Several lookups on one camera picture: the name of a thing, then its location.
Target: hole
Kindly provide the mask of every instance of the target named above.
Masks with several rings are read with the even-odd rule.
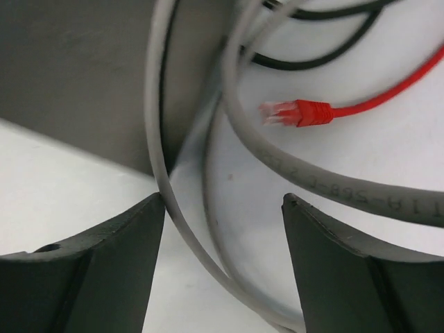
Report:
[[[45,245],[42,248],[39,248],[37,251],[35,251],[34,253],[40,253],[40,252],[51,252],[51,251],[55,251],[58,250],[60,248],[59,244],[49,244],[49,245]]]

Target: black cable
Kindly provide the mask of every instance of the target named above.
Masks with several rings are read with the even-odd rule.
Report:
[[[359,29],[343,43],[339,48],[335,49],[331,53],[322,55],[321,57],[313,60],[306,61],[283,61],[277,60],[260,53],[256,53],[253,58],[255,64],[268,67],[271,69],[277,69],[280,71],[304,71],[306,69],[313,69],[322,65],[325,65],[338,57],[342,56],[345,52],[351,49],[358,41],[370,30],[372,25],[376,22],[376,19],[381,14],[382,10],[375,10],[369,14],[365,22],[359,27]]]
[[[364,12],[372,12],[382,9],[384,6],[389,5],[392,2],[399,0],[374,0],[368,3],[362,3],[352,7],[326,10],[322,12],[314,12],[308,10],[297,10],[291,17],[294,19],[301,19],[305,21],[325,21],[328,19],[338,19],[341,17],[347,17],[356,14],[362,14]],[[264,6],[268,9],[275,10],[282,4],[278,0],[265,0]]]

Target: red cable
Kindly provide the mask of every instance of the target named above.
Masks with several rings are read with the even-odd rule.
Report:
[[[438,51],[435,52],[428,61],[395,87],[357,105],[346,106],[344,108],[332,108],[329,103],[297,99],[289,102],[267,102],[261,104],[259,108],[262,111],[264,123],[283,123],[286,126],[296,127],[329,123],[333,118],[351,116],[356,113],[368,111],[389,101],[414,83],[418,82],[443,58],[444,44],[439,47]]]
[[[392,99],[396,95],[400,94],[414,83],[419,81],[425,74],[427,74],[433,67],[435,67],[440,60],[444,58],[444,44],[440,46],[437,52],[426,61],[420,68],[418,68],[415,72],[412,73],[409,77],[404,79],[402,82],[398,83],[395,87],[392,87],[388,91],[369,99],[363,103],[346,106],[344,108],[332,108],[334,112],[334,118],[351,116],[356,113],[364,112],[377,106],[387,102]]]

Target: gray panel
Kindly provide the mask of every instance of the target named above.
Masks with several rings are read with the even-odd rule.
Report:
[[[142,95],[153,2],[0,1],[0,117],[150,173]],[[170,47],[177,56],[165,80],[170,160],[193,119],[231,3],[180,0]]]

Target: cable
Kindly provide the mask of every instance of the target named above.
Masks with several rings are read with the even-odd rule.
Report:
[[[319,196],[371,214],[444,228],[443,192],[389,186],[327,171],[281,151],[248,123],[237,96],[238,69],[254,56],[253,50],[270,31],[256,37],[238,64],[241,41],[248,30],[245,21],[242,17],[232,32],[222,66],[225,113],[242,144],[274,172]]]
[[[279,332],[293,332],[298,326],[294,318],[275,311],[272,307],[260,301],[257,296],[246,293],[246,288],[242,287],[240,282],[230,279],[217,266],[188,226],[169,183],[160,137],[160,88],[158,83],[165,38],[176,1],[157,1],[151,21],[146,61],[144,97],[146,134],[150,161],[160,193],[164,199],[166,209],[182,238],[211,276],[235,298],[265,318]],[[440,204],[444,201],[443,193],[408,189],[406,187],[389,187],[326,171],[274,147],[260,137],[259,133],[248,123],[237,96],[238,70],[243,69],[249,63],[249,60],[254,56],[254,50],[262,40],[284,20],[285,15],[293,12],[300,3],[302,3],[301,0],[293,0],[276,10],[270,18],[268,27],[262,29],[253,42],[246,47],[240,65],[238,65],[240,43],[261,8],[260,0],[250,0],[248,2],[247,8],[242,13],[239,23],[228,40],[222,71],[223,101],[226,104],[225,112],[237,136],[246,148],[265,165],[309,191],[367,212],[406,219],[419,224],[443,226],[444,220],[440,211]]]
[[[363,22],[363,24],[348,40],[346,40],[337,49],[333,50],[330,53],[322,55],[319,58],[313,60],[305,60],[305,61],[284,61],[284,60],[277,60],[274,58],[270,58],[260,53],[256,53],[252,61],[255,64],[268,67],[271,69],[277,69],[280,71],[304,71],[307,69],[313,69],[319,66],[323,66],[339,58],[345,52],[350,50],[356,43],[358,43],[358,41],[370,30],[370,28],[376,22],[381,12],[382,10],[380,9],[371,12],[371,14],[369,14],[367,19]]]
[[[423,78],[444,58],[444,43],[435,51],[432,57],[425,61],[411,75],[388,89],[386,92],[357,105],[333,108],[329,103],[306,101],[265,102],[260,105],[264,123],[283,123],[286,126],[312,126],[331,122],[334,118],[351,116],[371,110],[389,101],[396,95],[410,88]]]
[[[205,249],[197,240],[196,236],[188,226],[182,212],[177,203],[173,189],[169,182],[167,168],[165,167],[164,155],[162,151],[161,137],[160,137],[160,115],[159,115],[159,81],[162,63],[162,54],[164,51],[164,42],[167,36],[169,20],[173,12],[174,3],[177,0],[162,0],[157,1],[155,10],[151,20],[150,39],[148,42],[148,53],[146,60],[146,76],[145,76],[145,126],[148,142],[148,150],[150,161],[153,167],[153,174],[157,181],[159,191],[165,202],[166,210],[168,211],[174,225],[178,229],[180,235],[190,247],[195,256],[199,259],[205,269],[211,276],[219,282],[229,293],[240,300],[247,307],[256,311],[260,316],[266,318],[281,332],[290,332],[286,329],[292,330],[297,327],[297,324],[292,318],[280,314],[271,308],[265,306],[258,301],[254,296],[247,294],[242,288],[235,284],[214,262],[208,255]],[[299,1],[292,1],[282,8],[287,10],[295,10]],[[253,20],[261,7],[260,2],[251,1],[248,9],[244,12],[248,20]]]
[[[335,10],[326,10],[321,12],[308,11],[303,9],[298,9],[292,18],[301,19],[305,21],[325,21],[328,19],[338,19],[341,17],[353,16],[356,14],[362,14],[364,12],[372,12],[374,10],[380,10],[384,6],[387,6],[393,2],[399,0],[376,0],[370,1],[368,3],[362,3],[360,5],[355,5],[352,7],[340,8]],[[271,10],[276,10],[282,6],[282,3],[278,0],[265,0],[264,6]]]
[[[221,116],[223,112],[219,109],[219,112],[215,112],[211,118],[210,124],[207,129],[207,134],[205,138],[204,151],[203,151],[203,167],[202,167],[202,197],[203,197],[203,207],[205,210],[205,218],[208,226],[208,231],[210,232],[210,238],[212,243],[214,244],[214,248],[216,249],[216,254],[222,263],[223,269],[227,272],[228,276],[232,278],[233,282],[236,283],[240,288],[242,288],[245,292],[253,294],[258,300],[267,300],[268,302],[273,302],[268,300],[268,297],[265,296],[260,291],[251,288],[250,284],[244,279],[242,274],[238,271],[236,265],[231,259],[231,256],[225,247],[223,237],[219,231],[219,224],[217,222],[216,213],[215,213],[215,204],[214,201],[210,200],[210,193],[212,193],[212,188],[214,186],[212,179],[210,178],[210,164],[209,157],[210,151],[212,151],[213,143],[214,143],[214,133],[216,125],[221,123]],[[282,305],[277,305],[277,308],[284,308]],[[294,318],[298,318],[301,323],[303,323],[303,318],[300,314],[292,313]],[[265,320],[269,325],[274,327],[278,332],[282,333],[290,333],[294,332],[286,327],[281,325],[277,325],[275,323],[271,323],[266,318]]]
[[[396,86],[363,103],[353,106],[346,106],[344,108],[332,108],[334,116],[336,118],[345,117],[376,108],[377,106],[389,101],[396,95],[408,89],[414,83],[418,82],[425,74],[431,71],[432,68],[435,67],[443,58],[444,58],[444,43],[442,43],[442,45],[438,48],[438,50],[434,53],[434,55],[430,59],[428,59],[423,65],[421,65],[417,70],[415,70],[412,73],[412,75],[405,78]]]
[[[245,58],[248,59],[248,50],[244,53],[244,55],[245,55]],[[233,280],[236,283],[238,283],[245,290],[248,290],[248,288],[247,288],[248,283],[239,274],[236,266],[234,265],[234,263],[232,262],[229,254],[228,254],[227,249],[224,247],[224,244],[222,242],[222,237],[221,237],[221,235],[219,233],[219,229],[217,227],[217,222],[216,222],[215,213],[214,213],[214,207],[212,205],[212,202],[209,200],[209,197],[210,197],[209,191],[212,186],[212,183],[211,183],[211,179],[209,178],[209,174],[208,174],[207,159],[208,159],[208,153],[212,147],[212,133],[214,132],[215,124],[218,122],[219,117],[221,116],[221,111],[223,111],[221,108],[219,108],[216,111],[216,114],[214,115],[214,118],[210,124],[208,138],[207,138],[207,144],[205,146],[205,152],[204,152],[204,169],[203,169],[203,192],[204,192],[203,194],[204,194],[204,196],[203,196],[203,198],[204,198],[205,213],[207,216],[207,223],[208,223],[208,227],[210,229],[210,235],[212,237],[212,241],[214,242],[214,245],[217,249],[218,256],[220,257],[221,261],[223,262],[223,266],[224,266],[225,270],[233,277]],[[269,162],[271,162],[271,163],[275,162],[277,165],[280,164],[279,160],[273,160],[272,155],[266,155],[265,157],[269,158],[270,159]],[[340,189],[333,187],[332,190],[336,191],[336,190],[340,190]],[[347,189],[346,193],[352,195],[352,191],[348,191],[348,189]],[[364,198],[364,200],[366,200],[366,198],[364,197],[364,193],[358,192],[358,195],[362,196],[362,198]],[[416,206],[417,203],[418,202],[415,202],[415,201],[413,202],[413,208],[418,208]],[[389,201],[388,204],[391,205],[394,210],[397,210],[400,208],[399,203],[397,203],[395,201],[393,201],[393,202]]]

